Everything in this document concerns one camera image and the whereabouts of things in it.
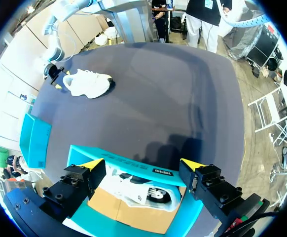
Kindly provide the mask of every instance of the table surface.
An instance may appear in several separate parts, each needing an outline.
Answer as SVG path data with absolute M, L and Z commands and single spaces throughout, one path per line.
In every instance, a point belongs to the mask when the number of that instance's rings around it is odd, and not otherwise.
M 71 74 L 80 68 L 111 75 L 116 86 L 88 99 L 43 84 L 32 114 L 52 125 L 45 173 L 53 182 L 73 144 L 173 170 L 180 158 L 214 163 L 236 184 L 244 113 L 228 59 L 188 46 L 134 43 L 86 51 L 58 66 Z M 216 224 L 203 208 L 189 235 L 208 235 Z

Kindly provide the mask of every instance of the shoe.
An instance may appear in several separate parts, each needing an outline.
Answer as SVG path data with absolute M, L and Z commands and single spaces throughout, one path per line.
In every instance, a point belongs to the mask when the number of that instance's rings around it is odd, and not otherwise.
M 106 166 L 107 174 L 100 187 L 129 207 L 143 207 L 172 212 L 181 194 L 174 185 L 150 181 Z
M 86 95 L 89 99 L 103 95 L 112 82 L 113 79 L 109 75 L 81 69 L 78 69 L 76 74 L 63 78 L 63 83 L 72 96 Z

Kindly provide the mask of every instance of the black shirt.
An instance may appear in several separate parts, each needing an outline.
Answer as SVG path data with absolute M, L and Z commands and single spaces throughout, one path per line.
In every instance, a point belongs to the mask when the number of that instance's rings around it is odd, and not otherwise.
M 219 26 L 220 13 L 216 0 L 213 0 L 213 8 L 205 7 L 205 0 L 190 0 L 187 5 L 186 13 L 207 23 Z M 220 0 L 223 7 L 232 9 L 232 0 Z
M 21 174 L 17 171 L 15 171 L 12 167 L 11 167 L 11 176 L 13 176 L 14 178 L 21 176 Z

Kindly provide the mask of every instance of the shoebox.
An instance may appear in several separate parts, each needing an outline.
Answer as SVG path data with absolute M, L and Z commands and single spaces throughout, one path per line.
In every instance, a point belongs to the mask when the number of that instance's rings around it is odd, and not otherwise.
M 179 187 L 182 197 L 185 190 L 185 187 Z M 179 209 L 178 206 L 175 211 L 167 212 L 151 208 L 129 207 L 125 202 L 117 199 L 100 187 L 95 190 L 91 200 L 88 201 L 88 205 L 110 219 L 158 234 L 166 233 Z

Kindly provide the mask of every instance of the white chair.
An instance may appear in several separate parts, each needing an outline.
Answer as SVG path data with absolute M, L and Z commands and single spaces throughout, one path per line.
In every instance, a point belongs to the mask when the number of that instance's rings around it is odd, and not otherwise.
M 262 130 L 267 129 L 273 125 L 275 125 L 281 131 L 280 135 L 273 141 L 273 144 L 275 144 L 277 142 L 277 140 L 280 140 L 280 144 L 281 144 L 287 138 L 287 115 L 284 116 L 283 118 L 280 118 L 280 115 L 277 111 L 277 106 L 276 106 L 276 103 L 275 103 L 275 100 L 273 97 L 273 94 L 275 92 L 278 92 L 278 91 L 282 92 L 283 98 L 285 100 L 286 107 L 287 107 L 287 87 L 284 84 L 281 84 L 275 90 L 271 91 L 270 93 L 264 95 L 263 97 L 261 97 L 261 98 L 248 104 L 248 106 L 251 106 L 252 104 L 256 105 L 257 111 L 258 111 L 258 114 L 260 117 L 262 128 L 255 130 L 255 132 L 262 131 Z M 265 117 L 264 117 L 264 112 L 262 110 L 262 103 L 265 100 L 267 102 L 267 106 L 269 108 L 269 112 L 270 112 L 270 115 L 272 118 L 270 123 L 266 123 Z M 279 123 L 282 121 L 285 121 L 284 127 L 279 125 Z

